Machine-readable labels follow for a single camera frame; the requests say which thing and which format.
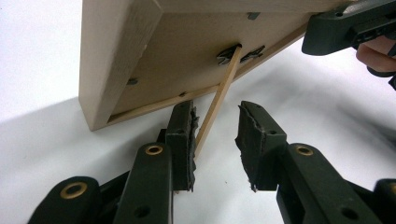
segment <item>clamp jaw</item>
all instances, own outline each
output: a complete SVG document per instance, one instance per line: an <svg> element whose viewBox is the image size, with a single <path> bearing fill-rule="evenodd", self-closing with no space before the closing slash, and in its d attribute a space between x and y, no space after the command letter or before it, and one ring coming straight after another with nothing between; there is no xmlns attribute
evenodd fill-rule
<svg viewBox="0 0 396 224"><path fill-rule="evenodd" d="M277 189L286 224L394 223L396 179L382 179L374 192L341 177L306 144L288 144L285 132L262 108L242 102L236 144L253 190Z"/></svg>
<svg viewBox="0 0 396 224"><path fill-rule="evenodd" d="M100 187L87 176L62 181L29 224L173 223L173 191L193 190L197 127L192 101L176 105L157 141L138 149L130 172Z"/></svg>

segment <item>finger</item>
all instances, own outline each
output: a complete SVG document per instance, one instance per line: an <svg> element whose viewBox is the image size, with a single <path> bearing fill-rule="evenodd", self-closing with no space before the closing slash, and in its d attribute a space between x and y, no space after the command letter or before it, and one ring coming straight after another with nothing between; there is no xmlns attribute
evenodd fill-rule
<svg viewBox="0 0 396 224"><path fill-rule="evenodd" d="M360 45L356 58L377 72L396 71L396 60L365 45Z"/></svg>
<svg viewBox="0 0 396 224"><path fill-rule="evenodd" d="M370 49L373 49L375 51L378 51L382 54L387 55L390 49L396 44L396 41L388 39L384 37L383 35L377 37L374 40L368 41L363 43L363 45L369 47Z"/></svg>

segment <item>wooden dowel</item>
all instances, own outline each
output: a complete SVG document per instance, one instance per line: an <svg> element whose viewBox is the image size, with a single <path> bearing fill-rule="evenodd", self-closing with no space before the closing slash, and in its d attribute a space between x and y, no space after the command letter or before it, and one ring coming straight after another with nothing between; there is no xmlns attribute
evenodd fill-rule
<svg viewBox="0 0 396 224"><path fill-rule="evenodd" d="M200 131L196 137L197 147L195 149L195 159L198 158L201 153L202 147L204 146L207 135L209 134L210 128L212 127L213 121L219 112L221 103L224 101L224 97L227 94L227 90L230 89L233 77L235 76L237 66L240 61L241 47L236 47L233 57L231 58L230 64L227 67L224 79L220 82L219 88L216 91L216 95L213 98L212 104L207 111L204 122L201 126Z"/></svg>

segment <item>white surface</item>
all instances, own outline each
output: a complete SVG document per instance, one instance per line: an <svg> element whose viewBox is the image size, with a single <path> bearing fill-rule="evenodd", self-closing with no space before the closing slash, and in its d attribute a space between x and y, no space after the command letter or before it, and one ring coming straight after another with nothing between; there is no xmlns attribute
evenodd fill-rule
<svg viewBox="0 0 396 224"><path fill-rule="evenodd" d="M26 223L58 182L100 184L132 167L172 108L90 132L78 103L81 1L0 2L0 218ZM273 192L254 193L234 143L242 100L264 106L290 143L312 145L346 179L372 189L396 177L396 92L353 49L303 55L302 41L236 81L197 161L175 223L283 223ZM201 121L213 97L195 100Z"/></svg>

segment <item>wooden frame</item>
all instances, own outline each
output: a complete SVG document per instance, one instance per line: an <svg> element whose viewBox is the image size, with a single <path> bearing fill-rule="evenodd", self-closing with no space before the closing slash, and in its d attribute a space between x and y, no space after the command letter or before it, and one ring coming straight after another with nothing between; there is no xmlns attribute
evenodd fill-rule
<svg viewBox="0 0 396 224"><path fill-rule="evenodd" d="M241 43L238 79L304 34L312 14L347 0L84 0L79 101L90 129L216 91L216 56ZM249 12L260 12L255 21ZM134 85L127 85L132 80Z"/></svg>

